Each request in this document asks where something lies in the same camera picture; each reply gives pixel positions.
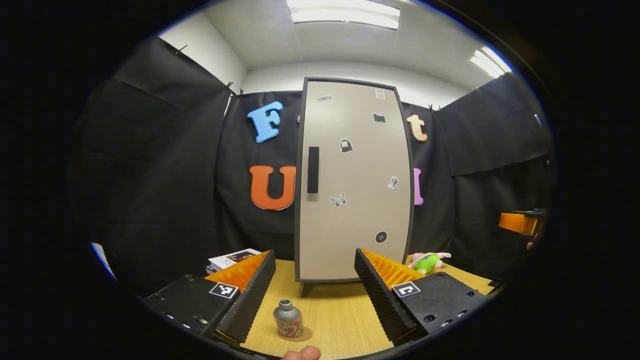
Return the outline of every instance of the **orange object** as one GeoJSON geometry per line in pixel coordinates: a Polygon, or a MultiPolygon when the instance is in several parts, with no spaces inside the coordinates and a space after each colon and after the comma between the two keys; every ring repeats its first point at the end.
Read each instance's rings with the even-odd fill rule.
{"type": "Polygon", "coordinates": [[[252,175],[251,200],[260,209],[282,210],[293,202],[293,192],[296,185],[296,167],[281,167],[280,173],[284,176],[282,196],[274,199],[267,193],[269,175],[273,168],[264,165],[255,165],[249,168],[252,175]]]}
{"type": "Polygon", "coordinates": [[[533,235],[537,224],[538,219],[534,217],[526,217],[522,214],[502,213],[498,226],[517,233],[533,235]]]}
{"type": "Polygon", "coordinates": [[[369,262],[371,262],[371,265],[376,269],[389,290],[391,290],[391,287],[394,285],[404,284],[405,282],[425,277],[425,275],[422,275],[418,271],[396,263],[389,258],[362,248],[360,248],[360,250],[367,256],[367,259],[369,259],[369,262]]]}
{"type": "Polygon", "coordinates": [[[242,260],[226,269],[214,272],[213,274],[205,277],[205,279],[237,286],[240,292],[242,292],[249,281],[251,281],[255,271],[258,270],[258,267],[260,267],[260,264],[262,264],[262,261],[267,256],[268,252],[269,251],[265,251],[261,254],[242,260]]]}

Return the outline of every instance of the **wooden table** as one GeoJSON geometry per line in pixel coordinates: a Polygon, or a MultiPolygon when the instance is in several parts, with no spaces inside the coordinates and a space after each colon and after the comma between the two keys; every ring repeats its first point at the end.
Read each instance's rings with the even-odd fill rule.
{"type": "MultiPolygon", "coordinates": [[[[482,294],[493,288],[489,280],[446,264],[434,271],[446,272],[482,294]]],[[[362,356],[393,347],[385,336],[376,311],[360,282],[314,284],[305,298],[303,283],[295,281],[294,262],[276,260],[269,290],[246,342],[242,347],[283,356],[288,350],[300,351],[312,345],[322,352],[322,360],[362,356]],[[280,299],[289,299],[302,312],[303,324],[313,332],[307,341],[293,342],[277,334],[273,310],[280,299]]]]}

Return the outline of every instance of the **stuffed toy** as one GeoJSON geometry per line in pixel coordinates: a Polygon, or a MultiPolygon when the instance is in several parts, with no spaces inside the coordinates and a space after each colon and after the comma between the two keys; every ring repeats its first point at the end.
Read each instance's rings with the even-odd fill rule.
{"type": "Polygon", "coordinates": [[[442,266],[442,258],[450,258],[451,254],[448,252],[416,252],[412,255],[413,261],[407,265],[407,267],[414,270],[418,270],[421,274],[426,274],[432,271],[434,268],[442,266]]]}

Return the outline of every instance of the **hand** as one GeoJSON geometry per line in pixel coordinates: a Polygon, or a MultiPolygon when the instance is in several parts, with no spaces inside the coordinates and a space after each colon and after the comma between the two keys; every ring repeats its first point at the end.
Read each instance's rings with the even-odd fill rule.
{"type": "Polygon", "coordinates": [[[317,347],[306,346],[300,352],[287,351],[282,360],[319,360],[320,349],[317,347]]]}
{"type": "Polygon", "coordinates": [[[527,250],[531,250],[533,248],[537,237],[538,237],[538,234],[535,234],[533,236],[533,239],[527,243],[527,250]]]}

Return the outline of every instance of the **wall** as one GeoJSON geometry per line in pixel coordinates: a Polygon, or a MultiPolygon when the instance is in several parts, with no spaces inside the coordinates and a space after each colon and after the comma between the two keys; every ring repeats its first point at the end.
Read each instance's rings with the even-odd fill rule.
{"type": "Polygon", "coordinates": [[[400,100],[435,109],[467,95],[469,91],[409,70],[366,63],[316,62],[287,64],[250,71],[242,88],[245,94],[302,90],[305,76],[347,78],[395,86],[400,100]]]}
{"type": "Polygon", "coordinates": [[[233,81],[231,89],[240,92],[240,84],[247,75],[246,68],[204,13],[195,13],[159,36],[177,49],[188,45],[182,50],[185,55],[224,84],[233,81]]]}

